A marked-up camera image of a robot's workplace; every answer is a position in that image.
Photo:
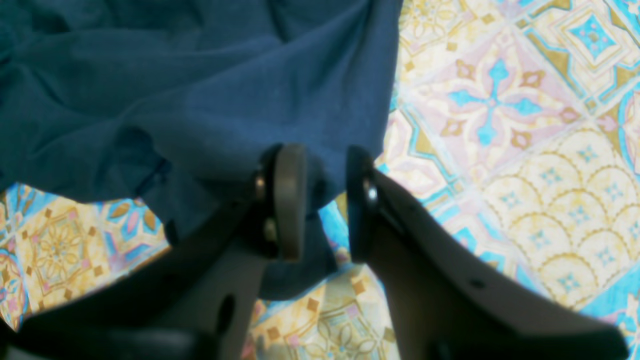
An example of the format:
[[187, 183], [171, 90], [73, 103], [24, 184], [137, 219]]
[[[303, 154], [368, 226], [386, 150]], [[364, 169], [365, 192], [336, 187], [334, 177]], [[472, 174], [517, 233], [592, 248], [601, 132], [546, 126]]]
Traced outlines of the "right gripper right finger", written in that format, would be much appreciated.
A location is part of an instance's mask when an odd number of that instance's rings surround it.
[[609, 323], [565, 309], [457, 243], [359, 146], [347, 154], [351, 258], [385, 289], [403, 360], [624, 360]]

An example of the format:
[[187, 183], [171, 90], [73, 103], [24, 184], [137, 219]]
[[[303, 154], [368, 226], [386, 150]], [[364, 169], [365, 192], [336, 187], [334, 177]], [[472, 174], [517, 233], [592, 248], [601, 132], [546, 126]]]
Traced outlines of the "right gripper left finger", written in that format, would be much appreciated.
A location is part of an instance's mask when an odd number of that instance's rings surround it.
[[306, 149], [270, 148], [245, 191], [128, 278], [26, 319], [6, 360], [237, 360], [265, 268], [304, 254]]

